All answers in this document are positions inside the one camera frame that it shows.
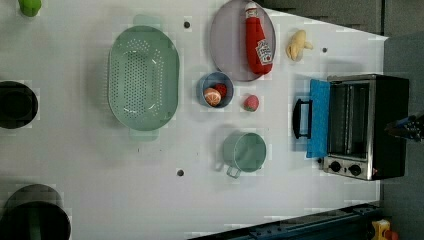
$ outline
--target green mug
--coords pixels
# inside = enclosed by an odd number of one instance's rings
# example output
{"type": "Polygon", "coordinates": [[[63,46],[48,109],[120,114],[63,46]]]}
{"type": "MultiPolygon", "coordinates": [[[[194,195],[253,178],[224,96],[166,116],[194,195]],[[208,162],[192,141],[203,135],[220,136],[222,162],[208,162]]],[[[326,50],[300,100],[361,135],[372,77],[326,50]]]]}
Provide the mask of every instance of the green mug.
{"type": "Polygon", "coordinates": [[[35,17],[40,11],[41,0],[19,0],[22,13],[27,17],[35,17]]]}
{"type": "Polygon", "coordinates": [[[236,132],[224,141],[224,160],[229,165],[227,175],[232,178],[238,178],[241,172],[260,169],[265,159],[265,141],[256,133],[236,132]]]}

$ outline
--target yellow object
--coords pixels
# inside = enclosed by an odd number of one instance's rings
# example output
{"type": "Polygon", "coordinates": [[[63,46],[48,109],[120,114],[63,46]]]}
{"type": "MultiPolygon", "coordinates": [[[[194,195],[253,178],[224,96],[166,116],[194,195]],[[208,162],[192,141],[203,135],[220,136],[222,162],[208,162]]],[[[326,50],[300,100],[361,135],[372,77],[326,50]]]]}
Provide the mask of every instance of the yellow object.
{"type": "Polygon", "coordinates": [[[372,222],[372,225],[375,229],[375,236],[372,240],[387,240],[384,236],[384,231],[390,230],[390,222],[387,220],[380,220],[372,222]]]}
{"type": "Polygon", "coordinates": [[[302,52],[304,48],[313,49],[314,47],[311,43],[306,42],[305,30],[299,30],[293,35],[289,46],[286,48],[287,57],[296,61],[299,53],[302,52]]]}

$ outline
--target dark floor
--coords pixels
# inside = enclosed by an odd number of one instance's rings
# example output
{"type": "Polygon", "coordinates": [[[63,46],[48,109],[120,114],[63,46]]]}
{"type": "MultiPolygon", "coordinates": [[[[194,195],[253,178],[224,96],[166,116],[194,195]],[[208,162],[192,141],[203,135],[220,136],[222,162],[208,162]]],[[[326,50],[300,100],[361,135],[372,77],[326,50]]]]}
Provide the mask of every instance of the dark floor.
{"type": "Polygon", "coordinates": [[[271,8],[388,37],[424,31],[422,0],[257,0],[271,8]]]}
{"type": "MultiPolygon", "coordinates": [[[[410,80],[409,112],[424,110],[423,0],[258,0],[266,8],[390,37],[384,72],[410,80]]],[[[401,239],[424,239],[424,143],[408,143],[404,177],[382,181],[381,206],[401,239]]]]}

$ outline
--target blue panel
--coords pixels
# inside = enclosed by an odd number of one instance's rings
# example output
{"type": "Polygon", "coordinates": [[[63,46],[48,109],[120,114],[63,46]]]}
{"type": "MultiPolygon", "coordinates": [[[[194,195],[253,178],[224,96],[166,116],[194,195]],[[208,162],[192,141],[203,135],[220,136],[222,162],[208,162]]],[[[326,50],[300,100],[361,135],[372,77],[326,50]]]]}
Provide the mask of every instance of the blue panel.
{"type": "Polygon", "coordinates": [[[311,80],[312,135],[307,144],[307,158],[327,156],[330,83],[311,80]]]}

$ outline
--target oven knob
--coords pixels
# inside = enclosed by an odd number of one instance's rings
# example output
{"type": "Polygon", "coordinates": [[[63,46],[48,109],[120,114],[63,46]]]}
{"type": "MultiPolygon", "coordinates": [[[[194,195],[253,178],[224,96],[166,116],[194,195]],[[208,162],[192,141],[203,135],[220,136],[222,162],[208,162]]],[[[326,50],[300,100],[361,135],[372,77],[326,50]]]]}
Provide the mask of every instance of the oven knob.
{"type": "Polygon", "coordinates": [[[340,171],[340,169],[342,168],[342,166],[340,166],[340,163],[339,162],[332,162],[330,164],[330,168],[331,168],[331,170],[333,170],[333,172],[338,172],[338,171],[340,171]]]}
{"type": "Polygon", "coordinates": [[[352,165],[349,168],[350,173],[352,173],[353,176],[358,176],[361,174],[361,168],[358,165],[352,165]]]}

